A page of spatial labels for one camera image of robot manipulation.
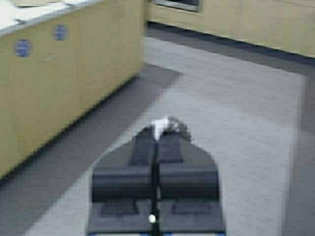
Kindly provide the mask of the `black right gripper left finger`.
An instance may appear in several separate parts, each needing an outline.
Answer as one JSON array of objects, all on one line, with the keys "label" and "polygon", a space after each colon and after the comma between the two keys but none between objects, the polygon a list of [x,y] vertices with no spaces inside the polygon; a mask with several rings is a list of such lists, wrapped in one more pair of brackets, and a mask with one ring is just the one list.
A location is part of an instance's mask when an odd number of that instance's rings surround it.
[{"label": "black right gripper left finger", "polygon": [[88,236],[148,236],[155,152],[153,129],[145,127],[127,142],[104,153],[90,182]]}]

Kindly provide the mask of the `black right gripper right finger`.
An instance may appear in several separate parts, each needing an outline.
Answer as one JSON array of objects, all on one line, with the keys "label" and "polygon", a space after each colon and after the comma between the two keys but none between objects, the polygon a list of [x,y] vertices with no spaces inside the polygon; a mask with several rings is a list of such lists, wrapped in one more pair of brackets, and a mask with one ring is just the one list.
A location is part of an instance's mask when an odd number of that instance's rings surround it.
[{"label": "black right gripper right finger", "polygon": [[220,176],[211,154],[177,133],[158,142],[163,236],[224,236]]}]

